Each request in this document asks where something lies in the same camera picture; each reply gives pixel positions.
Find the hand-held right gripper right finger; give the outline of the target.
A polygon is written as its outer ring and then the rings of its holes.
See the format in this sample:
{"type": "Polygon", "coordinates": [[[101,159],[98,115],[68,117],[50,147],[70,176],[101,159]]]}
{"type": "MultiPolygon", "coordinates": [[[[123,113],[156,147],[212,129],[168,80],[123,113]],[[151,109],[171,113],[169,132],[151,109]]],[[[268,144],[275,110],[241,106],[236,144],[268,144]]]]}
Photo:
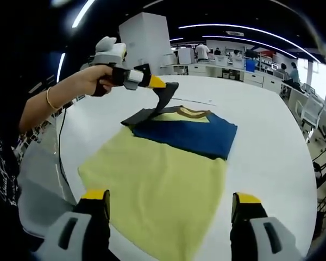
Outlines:
{"type": "Polygon", "coordinates": [[[250,194],[233,193],[231,213],[232,260],[301,260],[295,236],[261,201],[250,194]]]}

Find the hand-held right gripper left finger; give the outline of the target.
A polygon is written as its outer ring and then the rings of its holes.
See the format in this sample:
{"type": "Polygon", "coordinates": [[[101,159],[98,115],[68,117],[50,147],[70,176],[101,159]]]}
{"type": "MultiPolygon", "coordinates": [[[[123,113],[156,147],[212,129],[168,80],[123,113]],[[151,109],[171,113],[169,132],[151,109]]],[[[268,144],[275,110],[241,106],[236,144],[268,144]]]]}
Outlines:
{"type": "Polygon", "coordinates": [[[47,231],[37,260],[106,260],[110,239],[110,191],[89,190],[47,231]]]}

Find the person's left hand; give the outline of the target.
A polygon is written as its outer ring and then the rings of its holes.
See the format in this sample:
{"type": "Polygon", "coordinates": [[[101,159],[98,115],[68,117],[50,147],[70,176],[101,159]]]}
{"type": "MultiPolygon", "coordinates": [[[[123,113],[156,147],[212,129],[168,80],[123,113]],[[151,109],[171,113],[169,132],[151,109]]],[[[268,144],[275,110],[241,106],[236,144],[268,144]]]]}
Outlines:
{"type": "Polygon", "coordinates": [[[71,87],[73,97],[81,95],[95,96],[100,87],[100,96],[108,94],[115,84],[112,81],[112,68],[106,65],[95,65],[85,68],[65,79],[71,87]]]}

